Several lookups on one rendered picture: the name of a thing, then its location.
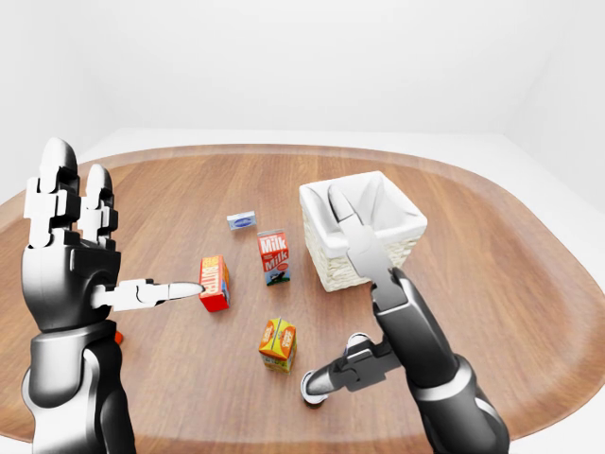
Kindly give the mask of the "red orange butter box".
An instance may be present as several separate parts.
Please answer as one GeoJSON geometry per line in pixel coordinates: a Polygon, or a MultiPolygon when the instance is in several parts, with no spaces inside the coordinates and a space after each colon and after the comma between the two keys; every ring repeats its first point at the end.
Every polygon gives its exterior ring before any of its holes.
{"type": "Polygon", "coordinates": [[[230,307],[229,271],[222,255],[201,259],[199,283],[204,287],[199,298],[209,312],[230,307]]]}

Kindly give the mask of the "white woven basket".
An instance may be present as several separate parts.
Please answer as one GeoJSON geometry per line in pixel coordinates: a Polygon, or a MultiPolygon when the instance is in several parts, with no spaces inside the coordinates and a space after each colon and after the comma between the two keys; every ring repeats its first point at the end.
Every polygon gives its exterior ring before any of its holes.
{"type": "Polygon", "coordinates": [[[380,171],[301,185],[305,244],[328,292],[366,282],[346,257],[348,242],[328,201],[332,185],[344,193],[363,223],[373,228],[398,267],[406,261],[427,226],[427,218],[420,209],[380,171]]]}

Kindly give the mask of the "red white milk carton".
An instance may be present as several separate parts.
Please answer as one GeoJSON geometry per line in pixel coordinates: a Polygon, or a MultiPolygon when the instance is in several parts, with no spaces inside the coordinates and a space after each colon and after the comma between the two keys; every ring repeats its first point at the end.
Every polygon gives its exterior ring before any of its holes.
{"type": "Polygon", "coordinates": [[[266,284],[271,286],[289,281],[289,249],[285,233],[282,230],[261,232],[257,234],[257,242],[266,284]]]}

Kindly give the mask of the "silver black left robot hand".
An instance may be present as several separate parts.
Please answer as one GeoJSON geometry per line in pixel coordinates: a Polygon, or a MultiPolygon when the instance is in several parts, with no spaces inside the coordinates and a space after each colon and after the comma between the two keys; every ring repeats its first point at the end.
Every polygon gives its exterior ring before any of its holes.
{"type": "Polygon", "coordinates": [[[50,139],[39,177],[27,182],[24,208],[30,231],[22,287],[41,331],[79,328],[106,319],[112,310],[154,307],[202,293],[196,283],[118,281],[121,254],[111,238],[118,213],[109,172],[93,165],[86,195],[78,191],[76,154],[62,139],[50,139]]]}

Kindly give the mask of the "small white dark tin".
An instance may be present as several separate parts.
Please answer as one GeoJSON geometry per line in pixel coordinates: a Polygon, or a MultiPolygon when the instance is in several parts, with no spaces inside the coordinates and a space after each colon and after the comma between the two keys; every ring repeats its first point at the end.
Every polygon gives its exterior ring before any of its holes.
{"type": "Polygon", "coordinates": [[[305,405],[311,409],[316,409],[320,407],[324,400],[327,399],[327,394],[309,394],[307,392],[307,384],[312,374],[315,373],[315,370],[308,371],[302,378],[301,381],[301,395],[305,405]]]}

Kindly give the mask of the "small blue white box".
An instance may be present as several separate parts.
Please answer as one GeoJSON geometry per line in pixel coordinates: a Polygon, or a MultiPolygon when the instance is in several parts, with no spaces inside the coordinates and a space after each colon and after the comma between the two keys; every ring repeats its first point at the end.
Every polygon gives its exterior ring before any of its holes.
{"type": "Polygon", "coordinates": [[[228,215],[227,221],[230,229],[238,230],[256,224],[256,215],[254,211],[228,215]]]}

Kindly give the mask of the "orange juice carton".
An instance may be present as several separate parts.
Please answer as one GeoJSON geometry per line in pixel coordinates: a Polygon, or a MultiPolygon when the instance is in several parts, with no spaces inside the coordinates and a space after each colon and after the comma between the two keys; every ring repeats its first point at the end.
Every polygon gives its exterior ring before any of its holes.
{"type": "Polygon", "coordinates": [[[297,352],[296,327],[283,318],[270,319],[258,351],[266,367],[289,375],[297,352]]]}

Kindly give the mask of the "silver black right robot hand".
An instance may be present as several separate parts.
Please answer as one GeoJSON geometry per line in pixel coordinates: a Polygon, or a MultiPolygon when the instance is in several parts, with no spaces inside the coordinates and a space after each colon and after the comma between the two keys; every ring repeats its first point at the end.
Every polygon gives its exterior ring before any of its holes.
{"type": "Polygon", "coordinates": [[[344,355],[311,375],[307,392],[328,394],[343,387],[354,392],[385,379],[398,366],[419,388],[450,381],[458,371],[453,353],[423,297],[403,272],[393,266],[372,227],[363,224],[345,195],[330,186],[328,199],[349,242],[347,256],[357,274],[372,280],[373,313],[384,338],[377,345],[353,336],[344,355]]]}

